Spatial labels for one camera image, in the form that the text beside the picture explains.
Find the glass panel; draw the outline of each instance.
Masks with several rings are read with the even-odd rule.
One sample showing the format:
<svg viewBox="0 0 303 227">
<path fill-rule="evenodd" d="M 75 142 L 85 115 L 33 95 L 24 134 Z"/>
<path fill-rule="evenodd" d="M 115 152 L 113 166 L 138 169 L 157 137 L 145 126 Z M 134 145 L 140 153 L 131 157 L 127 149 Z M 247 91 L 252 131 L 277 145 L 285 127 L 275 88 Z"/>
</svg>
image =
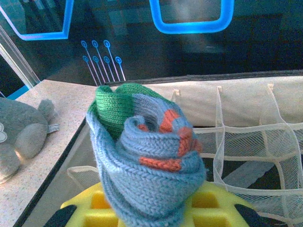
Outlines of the glass panel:
<svg viewBox="0 0 303 227">
<path fill-rule="evenodd" d="M 167 24 L 214 21 L 222 2 L 160 0 L 161 18 Z M 0 5 L 22 34 L 62 29 L 64 0 L 1 0 Z M 99 85 L 124 78 L 301 69 L 300 8 L 300 1 L 237 0 L 229 26 L 205 34 L 160 32 L 148 0 L 75 1 L 69 36 L 62 40 L 24 41 L 2 15 L 0 24 L 41 80 Z"/>
<path fill-rule="evenodd" d="M 2 56 L 0 56 L 0 69 L 0 97 L 9 97 L 24 84 Z"/>
</svg>

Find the gray plush toy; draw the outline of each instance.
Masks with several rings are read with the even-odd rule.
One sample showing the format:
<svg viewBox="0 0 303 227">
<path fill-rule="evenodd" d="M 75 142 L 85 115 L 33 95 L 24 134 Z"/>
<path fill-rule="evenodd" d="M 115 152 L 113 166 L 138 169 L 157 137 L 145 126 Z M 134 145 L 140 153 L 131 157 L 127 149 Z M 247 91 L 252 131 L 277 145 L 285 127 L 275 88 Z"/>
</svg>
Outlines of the gray plush toy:
<svg viewBox="0 0 303 227">
<path fill-rule="evenodd" d="M 39 153 L 53 112 L 50 100 L 43 100 L 36 110 L 18 101 L 0 98 L 0 183 L 18 170 L 20 160 L 16 152 L 25 159 Z"/>
</svg>

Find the knitted scarf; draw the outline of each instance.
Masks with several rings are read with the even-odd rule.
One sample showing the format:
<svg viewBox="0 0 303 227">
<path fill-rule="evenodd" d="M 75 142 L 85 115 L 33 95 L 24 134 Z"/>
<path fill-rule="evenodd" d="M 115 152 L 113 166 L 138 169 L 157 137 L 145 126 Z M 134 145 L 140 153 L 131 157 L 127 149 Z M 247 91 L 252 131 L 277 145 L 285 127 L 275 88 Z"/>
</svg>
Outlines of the knitted scarf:
<svg viewBox="0 0 303 227">
<path fill-rule="evenodd" d="M 96 90 L 87 113 L 106 198 L 130 227 L 175 227 L 205 180 L 201 145 L 180 108 L 124 84 Z"/>
</svg>

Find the blue neon light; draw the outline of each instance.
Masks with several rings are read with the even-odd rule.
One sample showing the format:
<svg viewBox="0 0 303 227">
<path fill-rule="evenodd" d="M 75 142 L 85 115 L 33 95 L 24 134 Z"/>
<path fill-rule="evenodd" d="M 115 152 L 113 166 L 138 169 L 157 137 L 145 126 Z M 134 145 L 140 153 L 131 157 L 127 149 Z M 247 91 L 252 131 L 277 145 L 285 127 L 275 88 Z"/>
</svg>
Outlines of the blue neon light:
<svg viewBox="0 0 303 227">
<path fill-rule="evenodd" d="M 150 0 L 151 15 L 156 28 L 166 34 L 213 33 L 224 30 L 232 21 L 234 0 L 221 0 L 220 18 L 213 21 L 164 23 L 159 0 Z"/>
<path fill-rule="evenodd" d="M 28 90 L 29 90 L 28 87 L 24 85 L 22 88 L 18 89 L 13 94 L 9 95 L 7 98 L 11 100 L 15 100 L 19 98 L 21 95 L 23 95 L 24 93 L 26 93 Z"/>
<path fill-rule="evenodd" d="M 35 34 L 20 34 L 20 32 L 16 29 L 13 22 L 10 20 L 8 15 L 5 13 L 3 8 L 0 6 L 0 12 L 3 14 L 11 28 L 14 30 L 16 35 L 25 41 L 32 40 L 53 40 L 53 39 L 68 39 L 68 34 L 70 32 L 71 26 L 71 16 L 72 16 L 72 8 L 74 5 L 74 0 L 66 0 L 65 3 L 65 11 L 64 11 L 64 21 L 61 32 L 48 32 L 48 33 L 35 33 Z"/>
</svg>

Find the speckled countertop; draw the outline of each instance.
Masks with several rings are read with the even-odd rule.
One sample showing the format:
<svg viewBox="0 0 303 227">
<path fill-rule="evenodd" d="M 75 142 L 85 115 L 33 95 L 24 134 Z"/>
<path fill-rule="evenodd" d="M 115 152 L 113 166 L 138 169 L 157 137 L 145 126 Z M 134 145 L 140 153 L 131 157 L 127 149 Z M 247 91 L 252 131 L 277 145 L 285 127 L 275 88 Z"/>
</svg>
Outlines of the speckled countertop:
<svg viewBox="0 0 303 227">
<path fill-rule="evenodd" d="M 17 99 L 35 108 L 43 99 L 52 100 L 55 117 L 50 124 L 59 124 L 60 131 L 49 134 L 41 152 L 23 161 L 17 174 L 0 184 L 0 227 L 11 227 L 20 217 L 81 125 L 95 90 L 92 86 L 44 80 Z"/>
</svg>

